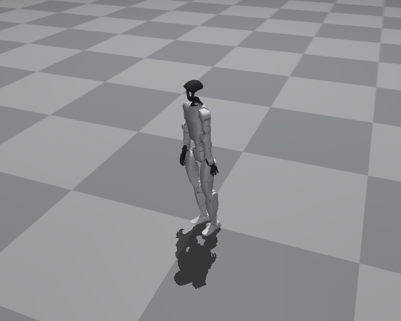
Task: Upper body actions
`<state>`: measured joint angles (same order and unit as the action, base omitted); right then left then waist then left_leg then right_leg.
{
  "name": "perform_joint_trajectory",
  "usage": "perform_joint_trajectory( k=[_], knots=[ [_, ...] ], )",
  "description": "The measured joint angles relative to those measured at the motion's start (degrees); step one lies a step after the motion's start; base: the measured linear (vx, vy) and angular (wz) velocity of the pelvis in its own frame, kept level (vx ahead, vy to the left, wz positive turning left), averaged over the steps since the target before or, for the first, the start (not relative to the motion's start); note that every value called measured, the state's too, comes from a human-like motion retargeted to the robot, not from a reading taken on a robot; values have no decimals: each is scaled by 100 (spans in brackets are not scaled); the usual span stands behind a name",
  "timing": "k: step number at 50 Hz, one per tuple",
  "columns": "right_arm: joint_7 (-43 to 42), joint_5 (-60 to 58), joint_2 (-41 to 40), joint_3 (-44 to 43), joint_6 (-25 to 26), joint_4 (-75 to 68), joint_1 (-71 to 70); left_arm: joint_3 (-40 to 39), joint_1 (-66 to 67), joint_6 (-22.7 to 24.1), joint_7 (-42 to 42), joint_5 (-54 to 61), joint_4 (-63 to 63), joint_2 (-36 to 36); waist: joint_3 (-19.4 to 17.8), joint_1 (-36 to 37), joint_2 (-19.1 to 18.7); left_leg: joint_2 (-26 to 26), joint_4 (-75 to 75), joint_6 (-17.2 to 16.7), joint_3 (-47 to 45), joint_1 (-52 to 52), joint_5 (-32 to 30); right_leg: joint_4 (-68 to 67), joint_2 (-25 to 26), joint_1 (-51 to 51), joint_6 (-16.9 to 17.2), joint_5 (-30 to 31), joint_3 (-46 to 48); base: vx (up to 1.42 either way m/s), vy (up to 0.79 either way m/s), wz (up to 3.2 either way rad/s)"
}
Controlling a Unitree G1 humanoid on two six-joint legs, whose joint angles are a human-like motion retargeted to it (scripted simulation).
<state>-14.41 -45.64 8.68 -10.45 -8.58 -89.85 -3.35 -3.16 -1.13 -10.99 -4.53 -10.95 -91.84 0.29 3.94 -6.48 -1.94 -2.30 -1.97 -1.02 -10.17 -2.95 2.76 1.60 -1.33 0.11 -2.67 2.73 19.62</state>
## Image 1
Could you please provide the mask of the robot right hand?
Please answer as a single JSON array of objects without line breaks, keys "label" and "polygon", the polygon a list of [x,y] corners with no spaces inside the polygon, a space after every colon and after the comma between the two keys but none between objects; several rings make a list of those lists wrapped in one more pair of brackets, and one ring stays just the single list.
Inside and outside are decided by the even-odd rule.
[{"label": "robot right hand", "polygon": [[[188,149],[189,150],[189,149]],[[183,148],[182,148],[182,153],[181,153],[181,155],[180,155],[180,164],[182,165],[182,166],[184,166],[184,164],[185,164],[185,156],[186,156],[186,152],[188,151],[187,150],[187,145],[184,145],[183,146]]]}]

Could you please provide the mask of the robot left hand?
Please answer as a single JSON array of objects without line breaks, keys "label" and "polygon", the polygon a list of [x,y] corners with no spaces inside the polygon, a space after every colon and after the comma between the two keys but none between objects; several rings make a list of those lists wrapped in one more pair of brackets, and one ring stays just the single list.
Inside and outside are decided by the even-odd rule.
[{"label": "robot left hand", "polygon": [[[213,159],[213,160],[214,160],[214,159]],[[215,162],[214,162],[212,165],[209,165],[207,159],[206,159],[206,162],[207,162],[208,166],[211,167],[211,173],[213,174],[213,176],[214,176],[214,174],[216,175],[217,173],[219,173],[219,172],[218,172],[218,169],[217,169],[217,166],[215,165]],[[216,173],[216,171],[217,171],[217,173]],[[214,173],[214,172],[215,172],[215,173]]]}]

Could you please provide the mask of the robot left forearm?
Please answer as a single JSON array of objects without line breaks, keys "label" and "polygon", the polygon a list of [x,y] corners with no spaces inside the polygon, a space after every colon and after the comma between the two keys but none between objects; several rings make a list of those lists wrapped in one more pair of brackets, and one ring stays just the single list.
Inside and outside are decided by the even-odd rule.
[{"label": "robot left forearm", "polygon": [[211,154],[212,142],[208,136],[203,139],[203,142],[204,157],[208,160],[208,163],[211,164],[214,162],[213,155]]}]

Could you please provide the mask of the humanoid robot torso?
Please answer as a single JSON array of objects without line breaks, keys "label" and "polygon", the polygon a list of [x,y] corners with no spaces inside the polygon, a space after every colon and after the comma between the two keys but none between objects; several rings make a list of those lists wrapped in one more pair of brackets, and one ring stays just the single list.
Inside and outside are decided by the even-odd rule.
[{"label": "humanoid robot torso", "polygon": [[199,105],[198,103],[194,103],[198,106],[190,106],[191,103],[192,102],[188,102],[185,106],[185,118],[188,126],[188,133],[190,135],[190,138],[195,143],[195,147],[192,148],[192,153],[194,155],[194,158],[201,163],[204,161],[204,143],[200,141],[200,136],[204,134],[204,132],[202,130],[201,121],[198,117],[198,110],[202,108],[208,110],[208,108],[205,104]]}]

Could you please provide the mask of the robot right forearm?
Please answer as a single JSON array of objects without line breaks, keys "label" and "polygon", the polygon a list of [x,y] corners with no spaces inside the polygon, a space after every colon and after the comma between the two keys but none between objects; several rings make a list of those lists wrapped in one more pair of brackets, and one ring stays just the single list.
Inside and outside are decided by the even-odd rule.
[{"label": "robot right forearm", "polygon": [[183,144],[183,146],[187,145],[187,150],[188,150],[190,148],[190,142],[191,142],[190,135],[189,135],[188,132],[185,132],[185,131],[183,131],[183,134],[184,134],[184,144]]}]

